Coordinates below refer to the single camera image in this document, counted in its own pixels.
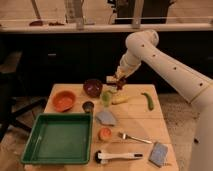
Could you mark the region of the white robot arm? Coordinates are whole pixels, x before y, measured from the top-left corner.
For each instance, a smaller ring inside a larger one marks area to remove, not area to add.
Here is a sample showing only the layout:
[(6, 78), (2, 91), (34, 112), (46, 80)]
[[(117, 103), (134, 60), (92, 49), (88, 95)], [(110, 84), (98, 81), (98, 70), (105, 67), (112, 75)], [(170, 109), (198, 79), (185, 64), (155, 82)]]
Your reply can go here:
[(145, 62), (200, 114), (188, 171), (213, 171), (213, 79), (188, 67), (157, 48), (158, 33), (131, 33), (115, 72), (116, 80), (132, 75)]

